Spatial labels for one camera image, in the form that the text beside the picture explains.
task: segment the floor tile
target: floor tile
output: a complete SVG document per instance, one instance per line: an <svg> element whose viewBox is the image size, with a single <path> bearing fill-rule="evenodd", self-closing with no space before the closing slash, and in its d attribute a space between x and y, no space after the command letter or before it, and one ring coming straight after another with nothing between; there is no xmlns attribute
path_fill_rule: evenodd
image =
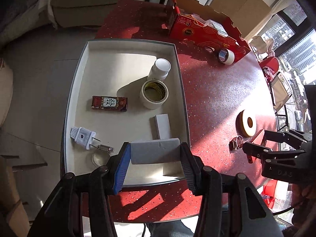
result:
<svg viewBox="0 0 316 237"><path fill-rule="evenodd" d="M14 75L3 129L25 141L60 151L65 113L78 60L54 61L43 72Z"/></svg>
<svg viewBox="0 0 316 237"><path fill-rule="evenodd" d="M87 40L96 30L83 27L54 29L46 25L9 43L3 51L14 73L24 77L47 70L53 61L79 59Z"/></svg>
<svg viewBox="0 0 316 237"><path fill-rule="evenodd" d="M60 180L60 153L37 147L47 166L15 172L17 189L29 220L34 220L42 205Z"/></svg>
<svg viewBox="0 0 316 237"><path fill-rule="evenodd" d="M0 155L19 156L19 158L7 159L9 166L45 163L38 148L39 146L5 133L3 130L0 132Z"/></svg>

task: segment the white rectangular block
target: white rectangular block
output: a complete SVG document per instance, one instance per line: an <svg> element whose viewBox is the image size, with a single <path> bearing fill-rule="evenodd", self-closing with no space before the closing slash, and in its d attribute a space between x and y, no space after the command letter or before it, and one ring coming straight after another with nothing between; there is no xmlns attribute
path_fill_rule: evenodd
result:
<svg viewBox="0 0 316 237"><path fill-rule="evenodd" d="M170 139L171 130L168 114L160 114L155 116L157 134L159 139Z"/></svg>
<svg viewBox="0 0 316 237"><path fill-rule="evenodd" d="M132 164L157 164L180 161L179 138L131 142Z"/></svg>

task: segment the person's leg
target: person's leg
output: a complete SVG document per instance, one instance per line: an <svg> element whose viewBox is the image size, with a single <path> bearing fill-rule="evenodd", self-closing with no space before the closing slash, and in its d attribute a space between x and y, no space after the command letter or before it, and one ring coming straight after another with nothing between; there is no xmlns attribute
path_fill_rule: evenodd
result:
<svg viewBox="0 0 316 237"><path fill-rule="evenodd" d="M186 227L181 220L148 223L146 226L149 229L151 237L192 237L192 231Z"/></svg>

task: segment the gray foam block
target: gray foam block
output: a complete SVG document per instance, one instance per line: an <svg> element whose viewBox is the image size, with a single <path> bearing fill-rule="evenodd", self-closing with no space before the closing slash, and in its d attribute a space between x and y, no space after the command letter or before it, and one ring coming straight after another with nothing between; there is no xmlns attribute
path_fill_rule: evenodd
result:
<svg viewBox="0 0 316 237"><path fill-rule="evenodd" d="M131 142L132 164L157 164L180 161L179 138Z"/></svg>

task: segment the round white lid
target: round white lid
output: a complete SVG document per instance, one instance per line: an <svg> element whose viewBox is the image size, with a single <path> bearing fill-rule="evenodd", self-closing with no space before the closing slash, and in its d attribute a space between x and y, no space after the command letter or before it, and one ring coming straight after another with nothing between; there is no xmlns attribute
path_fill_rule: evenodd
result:
<svg viewBox="0 0 316 237"><path fill-rule="evenodd" d="M167 61L166 59L163 58L159 58L155 61L155 65L157 67L157 69L161 72L163 72L164 74L167 74L170 69L171 69L171 64L169 61Z"/></svg>

